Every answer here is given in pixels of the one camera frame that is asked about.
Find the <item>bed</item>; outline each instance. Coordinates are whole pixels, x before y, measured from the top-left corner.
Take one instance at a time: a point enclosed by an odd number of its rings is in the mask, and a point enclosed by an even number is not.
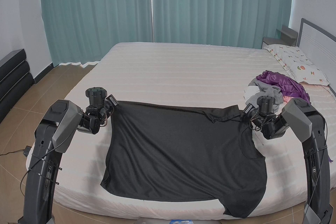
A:
[[[309,38],[310,29],[306,29],[301,25],[300,36],[305,37],[301,46],[310,50],[314,42]],[[238,104],[240,109],[244,109],[244,88],[265,70],[286,74],[267,50],[213,45],[120,43],[72,89],[66,99],[84,109],[89,105],[85,90],[99,86],[117,100],[218,108]],[[304,87],[313,106],[328,123],[328,153],[331,159],[336,159],[335,96],[325,86]],[[59,185],[54,194],[57,202],[80,211],[131,219],[233,218],[224,214],[225,208],[219,200],[159,202],[108,193],[100,182],[106,168],[105,158],[110,140],[111,124],[101,128],[96,135],[75,133],[61,160],[62,170],[57,177]],[[305,162],[301,143],[292,130],[287,130],[282,138],[273,140],[266,140],[260,132],[255,132],[253,140],[256,148],[266,157],[268,179],[265,195],[250,216],[277,212],[305,201]],[[330,175],[331,187],[335,187],[334,163],[330,164]]]

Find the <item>pillowcase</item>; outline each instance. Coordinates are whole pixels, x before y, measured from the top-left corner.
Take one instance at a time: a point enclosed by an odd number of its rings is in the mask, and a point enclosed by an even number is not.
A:
[[[325,74],[307,58],[299,47],[272,44],[265,46],[264,49],[278,60],[289,77],[296,82],[329,85]]]

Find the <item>floor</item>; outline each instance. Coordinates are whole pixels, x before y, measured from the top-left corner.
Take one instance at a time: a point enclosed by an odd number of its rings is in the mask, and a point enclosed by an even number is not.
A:
[[[50,105],[58,99],[64,99],[92,68],[92,65],[85,68],[79,65],[61,65],[33,85],[0,124],[0,154],[32,145],[35,141],[34,131]],[[0,224],[16,223],[22,217],[23,195],[19,184],[26,172],[25,163],[26,158],[22,152],[0,157]],[[336,206],[336,191],[331,192],[330,202],[331,205]],[[53,205],[53,214],[57,224],[134,223],[131,219],[80,212],[56,202]],[[302,219],[303,203],[269,215],[221,222],[223,224],[290,224],[301,223]],[[335,216],[331,223],[336,223]]]

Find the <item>pile of clothes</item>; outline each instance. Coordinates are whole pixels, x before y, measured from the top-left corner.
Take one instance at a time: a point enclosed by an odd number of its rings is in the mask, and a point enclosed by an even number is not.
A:
[[[279,109],[280,104],[288,103],[292,98],[302,98],[310,103],[309,95],[300,83],[280,73],[267,70],[253,79],[244,91],[246,105],[251,103],[255,107],[257,107],[258,97],[264,95],[274,97],[274,113]]]

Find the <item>purple clothing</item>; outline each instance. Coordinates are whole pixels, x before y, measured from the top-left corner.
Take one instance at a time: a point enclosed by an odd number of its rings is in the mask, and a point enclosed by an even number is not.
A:
[[[306,93],[304,87],[297,83],[294,79],[291,79],[278,72],[274,73],[267,70],[264,71],[261,75],[258,75],[256,79],[269,85],[278,86],[281,89],[283,96],[302,98],[310,103],[308,93]]]

